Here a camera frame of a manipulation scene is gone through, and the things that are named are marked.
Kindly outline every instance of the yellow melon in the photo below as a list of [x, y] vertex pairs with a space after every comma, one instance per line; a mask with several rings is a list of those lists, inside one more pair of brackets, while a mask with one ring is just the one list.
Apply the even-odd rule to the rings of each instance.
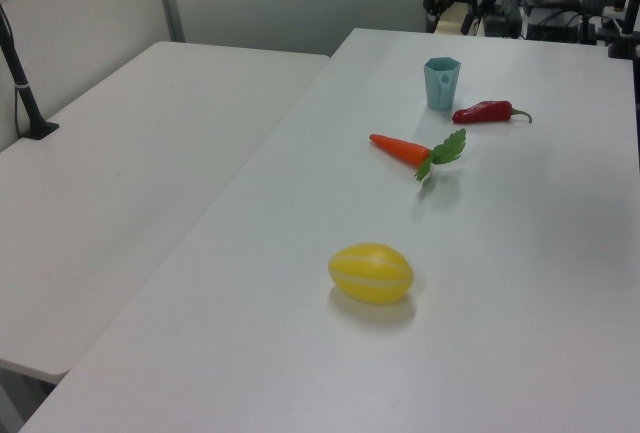
[[347, 295], [367, 303], [399, 300], [413, 283], [413, 270], [396, 250], [361, 243], [339, 251], [329, 261], [329, 274]]

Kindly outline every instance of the carrot leaves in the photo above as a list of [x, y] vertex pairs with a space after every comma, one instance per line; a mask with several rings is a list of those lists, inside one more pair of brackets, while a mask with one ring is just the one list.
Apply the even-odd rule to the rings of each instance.
[[416, 171], [416, 180], [423, 181], [429, 174], [432, 164], [443, 165], [460, 158], [466, 141], [467, 130], [464, 128], [452, 133], [442, 144], [431, 150], [429, 157], [420, 164]]

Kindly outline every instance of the cup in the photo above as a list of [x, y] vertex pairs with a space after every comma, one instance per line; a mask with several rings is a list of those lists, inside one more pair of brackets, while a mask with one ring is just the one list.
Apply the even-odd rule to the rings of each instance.
[[424, 65], [427, 106], [432, 110], [450, 110], [456, 94], [460, 63], [453, 58], [431, 58]]

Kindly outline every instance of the carrot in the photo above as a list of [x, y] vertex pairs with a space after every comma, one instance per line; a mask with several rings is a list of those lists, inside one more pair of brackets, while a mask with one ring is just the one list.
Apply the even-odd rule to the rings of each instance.
[[416, 167], [420, 166], [431, 154], [431, 150], [426, 146], [389, 138], [388, 136], [371, 135], [369, 139], [382, 151]]

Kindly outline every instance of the table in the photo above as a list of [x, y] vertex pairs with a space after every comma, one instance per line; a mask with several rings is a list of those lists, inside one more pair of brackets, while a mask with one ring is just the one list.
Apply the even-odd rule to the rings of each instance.
[[57, 383], [328, 61], [158, 43], [0, 154], [0, 367]]
[[[456, 129], [426, 107], [442, 55], [455, 108], [534, 122], [469, 126], [421, 188], [368, 135]], [[355, 30], [23, 433], [632, 431], [634, 105], [603, 48]], [[404, 300], [332, 286], [363, 241], [412, 264]]]

